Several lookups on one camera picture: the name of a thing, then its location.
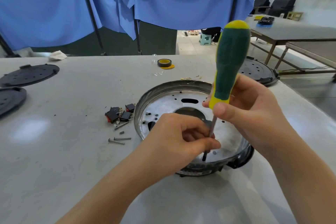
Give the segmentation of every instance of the black office chair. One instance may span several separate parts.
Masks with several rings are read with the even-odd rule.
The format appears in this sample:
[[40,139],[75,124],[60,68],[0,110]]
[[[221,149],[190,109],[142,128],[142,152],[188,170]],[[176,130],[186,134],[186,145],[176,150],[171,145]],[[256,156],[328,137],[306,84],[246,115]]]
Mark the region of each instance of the black office chair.
[[280,17],[280,14],[284,14],[284,18],[287,14],[294,9],[294,4],[296,0],[274,0],[271,8],[266,9],[265,14]]
[[258,14],[259,12],[265,12],[266,8],[270,6],[270,0],[255,0],[253,10],[250,14]]

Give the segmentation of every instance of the screwdriver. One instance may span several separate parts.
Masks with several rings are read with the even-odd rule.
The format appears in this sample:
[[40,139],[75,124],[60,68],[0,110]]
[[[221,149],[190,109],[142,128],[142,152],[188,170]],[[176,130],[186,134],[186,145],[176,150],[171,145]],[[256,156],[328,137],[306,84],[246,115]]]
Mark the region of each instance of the screwdriver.
[[[229,103],[237,73],[249,49],[250,38],[250,29],[245,21],[231,21],[224,27],[217,45],[216,75],[209,102],[211,109],[216,103]],[[216,120],[217,117],[213,116],[209,137],[213,134]],[[207,154],[205,151],[202,158],[203,161],[206,160]]]

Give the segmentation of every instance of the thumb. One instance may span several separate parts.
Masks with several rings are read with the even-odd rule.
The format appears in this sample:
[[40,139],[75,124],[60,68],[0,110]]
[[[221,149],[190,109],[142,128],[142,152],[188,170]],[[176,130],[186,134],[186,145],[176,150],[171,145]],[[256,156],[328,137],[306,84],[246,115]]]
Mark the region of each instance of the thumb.
[[212,112],[218,118],[239,127],[244,127],[248,116],[248,111],[223,102],[215,104]]
[[221,147],[221,143],[211,137],[200,138],[198,140],[188,142],[187,144],[194,157],[197,157],[202,152],[219,149]]

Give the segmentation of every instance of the left hand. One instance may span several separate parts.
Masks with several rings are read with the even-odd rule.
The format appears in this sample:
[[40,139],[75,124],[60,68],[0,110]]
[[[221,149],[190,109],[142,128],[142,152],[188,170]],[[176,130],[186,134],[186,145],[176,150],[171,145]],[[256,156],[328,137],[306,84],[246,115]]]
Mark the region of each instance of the left hand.
[[142,172],[150,186],[179,171],[202,152],[219,149],[221,143],[208,135],[209,128],[199,118],[165,113],[129,158],[145,168]]

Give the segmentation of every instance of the table surface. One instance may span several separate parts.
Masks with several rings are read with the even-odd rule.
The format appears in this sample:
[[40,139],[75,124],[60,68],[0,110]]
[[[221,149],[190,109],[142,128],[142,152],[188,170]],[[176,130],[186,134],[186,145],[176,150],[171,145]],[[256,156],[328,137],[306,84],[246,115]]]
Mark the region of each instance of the table surface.
[[336,62],[336,41],[288,42],[288,44]]
[[[140,138],[132,123],[123,128],[131,141],[107,143],[119,135],[104,116],[110,106],[136,103],[163,82],[214,78],[214,56],[160,58],[172,59],[175,68],[157,67],[152,56],[68,57],[52,63],[60,67],[57,75],[25,87],[25,104],[0,120],[0,223],[56,222],[134,150]],[[46,62],[2,59],[0,71]],[[292,126],[335,172],[335,121],[280,81],[270,89]],[[132,202],[122,223],[296,222],[271,166],[255,152],[236,170],[165,178]]]
[[282,41],[310,41],[310,40],[330,40],[336,41],[336,28],[321,27],[303,22],[275,17],[273,26],[270,28],[257,27],[258,21],[252,17],[247,17],[246,22],[252,31],[256,31],[273,40]]

